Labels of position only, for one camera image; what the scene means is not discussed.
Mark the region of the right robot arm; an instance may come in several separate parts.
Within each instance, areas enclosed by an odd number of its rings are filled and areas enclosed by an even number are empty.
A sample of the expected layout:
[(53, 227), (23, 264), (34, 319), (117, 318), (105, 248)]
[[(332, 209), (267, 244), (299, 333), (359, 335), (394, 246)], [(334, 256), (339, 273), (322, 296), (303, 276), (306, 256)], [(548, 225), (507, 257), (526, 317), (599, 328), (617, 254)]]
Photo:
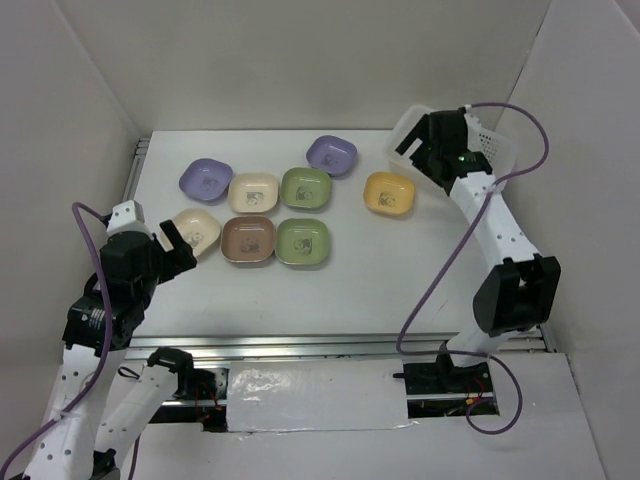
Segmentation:
[(472, 317), (441, 345), (432, 363), (400, 372), (408, 394), (478, 393), (489, 387), (488, 356), (521, 332), (545, 323), (561, 267), (527, 239), (502, 196), (516, 144), (481, 126), (467, 108), (414, 105), (384, 149), (389, 164), (418, 187), (451, 200), (473, 228), (487, 276), (472, 298)]

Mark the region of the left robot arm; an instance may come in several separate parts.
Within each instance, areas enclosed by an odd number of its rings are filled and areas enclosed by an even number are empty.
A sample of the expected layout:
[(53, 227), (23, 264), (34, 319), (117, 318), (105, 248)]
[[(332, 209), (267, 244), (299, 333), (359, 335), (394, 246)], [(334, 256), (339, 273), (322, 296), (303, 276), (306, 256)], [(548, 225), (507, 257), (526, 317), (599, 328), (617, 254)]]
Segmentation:
[(193, 269), (192, 247), (175, 224), (161, 223), (171, 247), (127, 228), (90, 250), (99, 268), (69, 309), (64, 353), (49, 419), (36, 433), (23, 479), (118, 479), (124, 460), (169, 398), (217, 401), (217, 374), (196, 368), (191, 354), (160, 347), (145, 360), (127, 396), (105, 407), (113, 381), (157, 286)]

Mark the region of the yellow panda plate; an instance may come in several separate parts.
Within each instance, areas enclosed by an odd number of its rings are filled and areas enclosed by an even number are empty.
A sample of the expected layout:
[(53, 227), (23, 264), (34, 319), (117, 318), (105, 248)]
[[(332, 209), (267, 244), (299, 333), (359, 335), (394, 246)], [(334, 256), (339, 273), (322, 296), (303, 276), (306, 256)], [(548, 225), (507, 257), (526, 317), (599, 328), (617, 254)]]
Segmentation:
[(389, 216), (407, 214), (413, 207), (414, 197), (414, 183), (390, 172), (372, 173), (363, 191), (363, 200), (369, 210)]

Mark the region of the green panda plate front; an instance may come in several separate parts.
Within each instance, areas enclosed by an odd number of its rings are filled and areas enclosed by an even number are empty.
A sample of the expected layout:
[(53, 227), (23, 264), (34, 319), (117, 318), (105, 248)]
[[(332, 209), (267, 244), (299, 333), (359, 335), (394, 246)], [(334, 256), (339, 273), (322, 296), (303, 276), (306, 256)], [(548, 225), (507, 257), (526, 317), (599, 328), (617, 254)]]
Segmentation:
[(328, 260), (330, 252), (330, 230), (320, 220), (289, 218), (276, 228), (275, 255), (289, 267), (320, 268)]

